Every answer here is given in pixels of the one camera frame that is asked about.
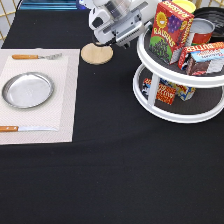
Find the white placemat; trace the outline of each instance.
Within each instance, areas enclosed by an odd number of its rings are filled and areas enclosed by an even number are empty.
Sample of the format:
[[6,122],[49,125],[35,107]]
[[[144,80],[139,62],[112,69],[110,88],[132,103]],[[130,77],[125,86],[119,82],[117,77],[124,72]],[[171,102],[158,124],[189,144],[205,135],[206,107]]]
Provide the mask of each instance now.
[[[55,61],[16,61],[11,58],[12,54],[50,55],[60,52],[63,57]],[[11,77],[28,71],[47,74],[55,84],[52,97],[44,104],[30,109],[12,108],[1,97],[0,125],[48,126],[59,130],[0,133],[0,144],[72,141],[79,52],[78,49],[0,50],[1,89]]]

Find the raisin box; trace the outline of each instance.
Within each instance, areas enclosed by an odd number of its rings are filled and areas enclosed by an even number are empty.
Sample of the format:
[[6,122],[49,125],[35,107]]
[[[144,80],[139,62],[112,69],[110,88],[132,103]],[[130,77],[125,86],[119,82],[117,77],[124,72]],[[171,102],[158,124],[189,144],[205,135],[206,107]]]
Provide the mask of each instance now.
[[194,15],[172,1],[158,3],[149,49],[167,64],[179,60]]
[[160,81],[166,86],[174,88],[176,90],[176,95],[178,95],[183,101],[189,100],[194,95],[196,90],[194,87],[178,85],[162,78],[160,78]]
[[[152,80],[148,78],[144,79],[143,86],[142,86],[143,87],[142,93],[145,96],[149,95],[151,81]],[[156,99],[171,105],[174,101],[175,94],[176,94],[176,90],[174,88],[165,86],[160,83],[158,91],[157,91]]]

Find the food item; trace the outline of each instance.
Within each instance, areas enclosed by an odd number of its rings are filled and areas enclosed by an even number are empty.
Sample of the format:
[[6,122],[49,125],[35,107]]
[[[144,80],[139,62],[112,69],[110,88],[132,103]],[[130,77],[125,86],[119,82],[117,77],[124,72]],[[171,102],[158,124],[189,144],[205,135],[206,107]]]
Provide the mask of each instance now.
[[[145,96],[149,95],[149,89],[151,86],[151,79],[146,78],[143,82],[142,93]],[[167,104],[172,104],[175,98],[176,90],[174,88],[159,84],[156,99]]]
[[162,78],[160,79],[160,81],[164,83],[166,86],[176,89],[176,95],[178,95],[183,101],[191,99],[196,90],[194,87],[178,85]]
[[192,52],[196,52],[196,51],[204,52],[208,50],[217,50],[217,49],[224,49],[224,43],[216,42],[216,43],[210,43],[210,44],[184,47],[181,52],[180,59],[178,61],[178,67],[181,70],[185,70],[187,68]]
[[172,1],[158,3],[149,49],[167,64],[178,61],[193,18]]
[[215,25],[209,20],[194,19],[185,46],[207,44],[214,30]]
[[224,49],[207,51],[195,51],[187,67],[188,75],[202,75],[212,72],[220,72],[224,65]]

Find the red box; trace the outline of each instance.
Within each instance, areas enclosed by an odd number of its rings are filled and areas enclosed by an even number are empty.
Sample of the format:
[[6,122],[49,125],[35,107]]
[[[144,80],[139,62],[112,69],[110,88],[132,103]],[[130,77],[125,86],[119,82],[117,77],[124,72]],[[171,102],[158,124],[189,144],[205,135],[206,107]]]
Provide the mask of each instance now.
[[172,1],[158,3],[149,48],[167,64],[179,60],[194,15]]
[[[148,78],[144,79],[142,92],[146,91],[148,93],[147,90],[150,89],[151,81],[152,80]],[[156,99],[171,105],[174,101],[175,94],[176,94],[176,90],[174,88],[171,88],[163,84],[159,84]]]
[[217,49],[224,49],[224,43],[216,42],[216,43],[210,43],[210,44],[184,47],[181,52],[180,59],[178,61],[178,67],[181,70],[185,70],[187,68],[188,62],[191,58],[191,52],[195,52],[195,51],[201,52],[201,51],[217,50]]

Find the sun-maid raisins box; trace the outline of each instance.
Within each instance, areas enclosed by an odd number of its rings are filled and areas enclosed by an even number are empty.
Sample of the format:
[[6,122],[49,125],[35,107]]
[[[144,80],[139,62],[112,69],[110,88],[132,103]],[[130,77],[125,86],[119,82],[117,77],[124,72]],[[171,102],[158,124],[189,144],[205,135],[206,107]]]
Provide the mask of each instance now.
[[160,2],[156,10],[149,49],[167,64],[177,62],[193,19],[194,15],[175,3]]

